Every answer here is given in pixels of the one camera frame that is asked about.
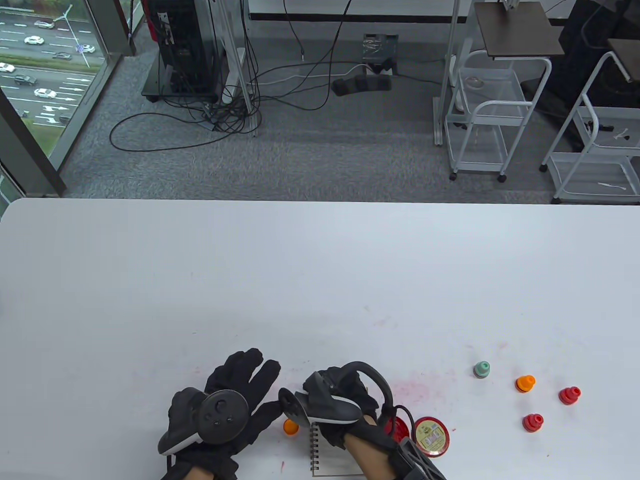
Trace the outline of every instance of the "spiral notebook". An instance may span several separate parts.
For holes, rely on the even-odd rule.
[[[353,457],[334,447],[320,434],[318,425],[311,425],[311,471],[314,477],[346,477],[363,475]]]

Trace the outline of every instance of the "road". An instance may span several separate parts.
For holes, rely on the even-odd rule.
[[[70,64],[79,63],[84,65],[84,59],[81,54],[76,52],[76,41],[71,33],[76,35],[81,45],[93,45],[96,50],[93,54],[85,54],[89,65],[100,65],[104,61],[104,56],[100,50],[100,45],[96,41],[96,35],[93,32],[93,25],[89,22],[81,22],[78,20],[70,20],[71,29],[67,22],[59,20],[56,27],[49,30],[46,28],[38,28],[33,23],[38,17],[30,15],[14,15],[10,13],[0,13],[0,61],[4,54],[19,55],[33,59],[49,59],[56,52],[65,52],[73,55]],[[44,39],[43,45],[27,45],[24,39],[31,35],[37,35]]]
[[[38,84],[18,86],[13,80],[16,74],[36,77]],[[0,88],[15,108],[29,112],[28,118],[32,119],[36,125],[64,128],[59,120],[60,115],[72,115],[76,111],[93,78],[94,75],[91,74],[71,74],[17,67],[12,74],[0,73]],[[33,94],[36,88],[49,88],[58,96],[51,100],[38,98]]]

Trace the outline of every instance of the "white car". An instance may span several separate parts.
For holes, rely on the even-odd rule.
[[[9,63],[0,62],[0,72],[6,72],[9,74],[12,74],[14,70],[15,70],[15,67],[13,65]]]
[[[48,88],[36,88],[33,93],[36,97],[40,97],[41,99],[54,99],[57,95],[56,92],[49,90]]]
[[[44,43],[44,38],[41,36],[31,35],[24,39],[24,43],[29,45],[42,45]]]
[[[49,30],[51,30],[53,27],[56,26],[55,23],[53,23],[53,22],[51,22],[51,23],[45,22],[44,20],[38,20],[33,25],[38,27],[38,28],[48,28]]]

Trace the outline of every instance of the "white metal cart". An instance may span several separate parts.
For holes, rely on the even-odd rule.
[[[616,42],[620,40],[610,40],[611,45]],[[634,44],[628,42],[637,42],[635,48],[640,52],[640,41],[622,42],[631,47]],[[631,165],[631,159],[640,156],[640,109],[594,107],[588,95],[609,58],[624,78],[632,81],[615,51],[600,58],[540,165],[540,171],[549,170],[553,178],[553,204],[562,200],[626,204],[640,201],[640,180]],[[554,151],[571,122],[578,129],[584,148],[577,153]]]
[[[475,51],[474,56],[486,56],[486,50]],[[542,62],[545,67],[538,91],[531,101],[525,100],[520,81],[513,69],[517,61]],[[551,74],[551,62],[542,57],[495,58],[502,68],[458,69],[456,86],[445,117],[445,134],[449,149],[451,174],[456,180],[458,170],[500,172],[499,182],[504,182],[506,170],[518,146],[536,103]],[[463,113],[455,113],[456,96],[461,93]],[[503,127],[516,127],[518,132],[510,148],[502,135]]]

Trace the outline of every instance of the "orange bottle cap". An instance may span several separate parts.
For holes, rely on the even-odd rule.
[[[282,429],[284,430],[284,433],[286,433],[287,435],[293,436],[296,433],[298,433],[298,430],[300,430],[300,426],[297,423],[289,419],[286,419],[284,421],[284,425],[282,426]]]
[[[516,380],[516,387],[521,392],[530,392],[536,384],[536,378],[533,375],[525,375]]]

